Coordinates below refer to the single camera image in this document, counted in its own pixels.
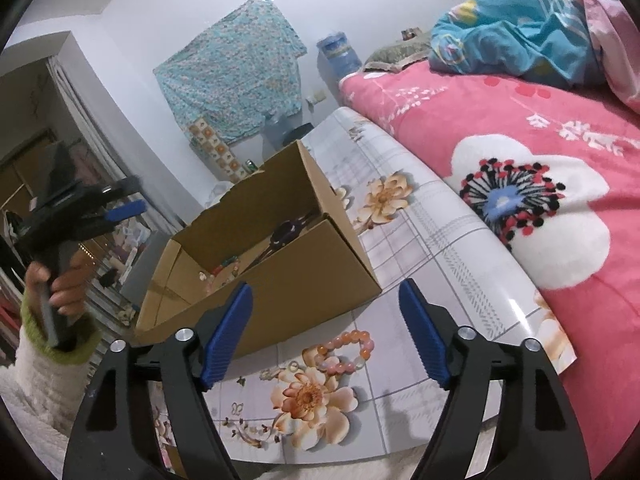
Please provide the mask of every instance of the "person's arm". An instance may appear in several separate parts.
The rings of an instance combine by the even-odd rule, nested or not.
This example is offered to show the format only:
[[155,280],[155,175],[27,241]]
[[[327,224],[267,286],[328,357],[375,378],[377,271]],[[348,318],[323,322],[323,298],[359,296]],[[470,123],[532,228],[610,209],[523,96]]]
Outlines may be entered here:
[[88,361],[100,341],[92,320],[84,314],[86,284],[92,275],[91,260],[79,251],[71,268],[51,287],[50,302],[65,316],[82,315],[75,325],[76,347],[61,352],[47,346],[42,330],[40,301],[36,292],[49,279],[40,264],[29,266],[22,304],[20,344],[16,352],[14,378],[19,395],[29,411],[60,433],[69,435],[87,383]]

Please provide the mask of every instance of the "sleeve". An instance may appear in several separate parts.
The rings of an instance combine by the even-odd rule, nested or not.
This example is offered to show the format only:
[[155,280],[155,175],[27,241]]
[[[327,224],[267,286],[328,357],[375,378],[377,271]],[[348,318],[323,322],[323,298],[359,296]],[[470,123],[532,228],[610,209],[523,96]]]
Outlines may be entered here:
[[76,349],[54,350],[46,345],[26,300],[22,303],[15,381],[33,415],[66,436],[84,396],[89,357],[100,341],[100,333],[87,315],[74,326],[78,334]]

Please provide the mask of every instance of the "bed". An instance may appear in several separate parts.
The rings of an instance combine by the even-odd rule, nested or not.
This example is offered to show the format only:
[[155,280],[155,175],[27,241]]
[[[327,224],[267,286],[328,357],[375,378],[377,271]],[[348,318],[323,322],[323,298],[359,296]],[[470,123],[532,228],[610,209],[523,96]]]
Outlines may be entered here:
[[455,190],[541,290],[575,345],[562,382],[597,476],[640,420],[640,118],[509,76],[348,76],[351,108]]

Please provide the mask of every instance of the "open cardboard box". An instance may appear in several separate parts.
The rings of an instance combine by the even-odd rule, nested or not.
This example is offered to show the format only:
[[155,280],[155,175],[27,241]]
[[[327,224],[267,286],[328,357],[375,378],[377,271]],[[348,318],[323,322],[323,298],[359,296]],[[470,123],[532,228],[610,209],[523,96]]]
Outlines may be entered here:
[[[276,227],[313,210],[319,218],[296,240],[207,296],[201,271],[208,274],[238,256],[242,272]],[[193,327],[204,312],[222,306],[241,280],[253,289],[254,311],[237,357],[340,316],[381,291],[342,203],[299,141],[169,241],[142,304],[138,341],[160,342]]]

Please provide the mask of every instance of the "checkered board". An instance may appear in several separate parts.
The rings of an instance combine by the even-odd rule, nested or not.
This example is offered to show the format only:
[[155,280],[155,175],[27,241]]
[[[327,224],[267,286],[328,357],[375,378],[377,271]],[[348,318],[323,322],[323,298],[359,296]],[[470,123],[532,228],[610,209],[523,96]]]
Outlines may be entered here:
[[[536,288],[455,192],[353,110],[340,108],[303,143],[334,189],[348,190],[351,220],[372,180],[400,171],[414,186],[408,208],[389,224],[360,235],[383,292],[352,312],[232,362],[225,380],[206,393],[212,420],[231,458],[247,462],[346,462],[420,446],[433,434],[447,394],[428,378],[418,357],[399,311],[399,283],[413,278],[425,298],[446,307],[458,324],[511,344],[534,336],[542,322]],[[340,387],[350,386],[358,398],[357,409],[346,414],[350,429],[340,444],[321,440],[303,450],[283,438],[258,448],[233,436],[240,418],[244,424],[269,427],[278,413],[271,402],[277,381],[261,379],[262,370],[303,363],[303,349],[351,330],[367,330],[376,347],[365,368],[340,379]],[[358,352],[352,344],[335,354],[353,360]],[[493,381],[485,420],[498,413],[499,403],[500,384]],[[223,424],[226,418],[234,424]]]

